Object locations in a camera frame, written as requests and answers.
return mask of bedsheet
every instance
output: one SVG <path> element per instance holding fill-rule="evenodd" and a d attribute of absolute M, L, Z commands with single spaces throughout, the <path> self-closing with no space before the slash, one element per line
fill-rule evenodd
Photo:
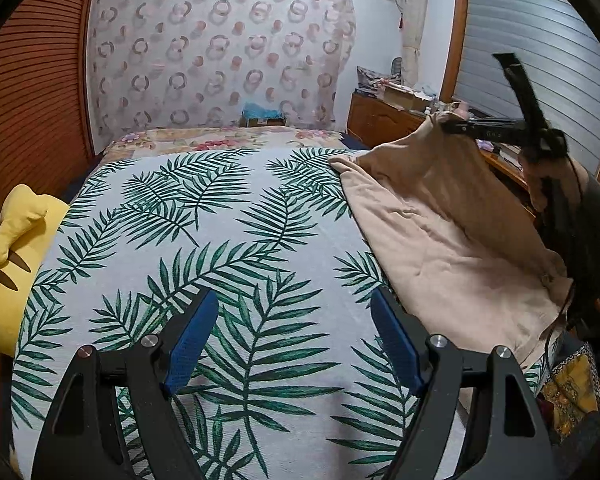
<path fill-rule="evenodd" d="M 212 150 L 119 160 L 85 184 L 27 302 L 13 367 L 14 446 L 29 478 L 76 349 L 158 332 L 196 285 L 221 313 L 173 409 L 209 479 L 379 478 L 416 399 L 368 309 L 386 279 L 326 159 L 348 150 Z M 151 477 L 128 391 L 118 408 Z M 461 448 L 456 415 L 438 472 Z"/>
<path fill-rule="evenodd" d="M 126 134 L 110 143 L 99 167 L 114 160 L 143 158 L 167 153 L 239 148 L 344 148 L 342 134 L 329 130 L 298 130 L 287 126 L 240 128 L 164 128 Z"/>

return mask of hand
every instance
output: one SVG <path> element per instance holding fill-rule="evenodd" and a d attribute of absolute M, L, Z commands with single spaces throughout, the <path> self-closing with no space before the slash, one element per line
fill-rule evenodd
<path fill-rule="evenodd" d="M 532 164 L 522 155 L 518 156 L 522 165 L 522 174 L 529 186 L 531 203 L 536 211 L 544 211 L 547 199 L 542 193 L 542 179 L 549 177 L 560 182 L 562 192 L 570 206 L 575 208 L 580 203 L 580 190 L 584 192 L 589 182 L 589 173 L 572 158 L 545 159 Z"/>

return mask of white wall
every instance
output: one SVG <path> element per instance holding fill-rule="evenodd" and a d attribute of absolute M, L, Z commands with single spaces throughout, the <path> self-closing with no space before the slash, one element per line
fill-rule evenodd
<path fill-rule="evenodd" d="M 445 76 L 455 6 L 456 0 L 427 0 L 427 15 L 420 43 L 418 86 L 429 86 L 437 94 L 440 94 Z"/>
<path fill-rule="evenodd" d="M 338 79 L 334 106 L 334 128 L 339 131 L 346 128 L 351 93 L 358 86 L 356 66 L 389 73 L 392 60 L 401 56 L 400 10 L 394 0 L 353 0 L 353 5 L 356 43 Z"/>

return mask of blue gripper pad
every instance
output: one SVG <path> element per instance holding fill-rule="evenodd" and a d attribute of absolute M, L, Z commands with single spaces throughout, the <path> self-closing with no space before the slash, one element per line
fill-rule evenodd
<path fill-rule="evenodd" d="M 196 313 L 191 317 L 171 351 L 170 366 L 164 380 L 168 396 L 171 397 L 189 383 L 217 318 L 218 297 L 210 290 L 200 302 Z"/>
<path fill-rule="evenodd" d="M 371 294 L 370 306 L 371 317 L 382 340 L 382 346 L 394 366 L 400 384 L 406 386 L 413 395 L 419 396 L 426 386 L 420 375 L 419 355 L 380 292 L 380 287 Z"/>

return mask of window blind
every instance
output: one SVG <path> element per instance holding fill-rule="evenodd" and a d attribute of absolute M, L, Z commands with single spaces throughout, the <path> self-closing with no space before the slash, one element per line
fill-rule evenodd
<path fill-rule="evenodd" d="M 522 117 L 494 52 L 522 61 L 544 116 L 570 153 L 600 161 L 600 44 L 567 0 L 469 0 L 455 100 L 494 117 Z"/>

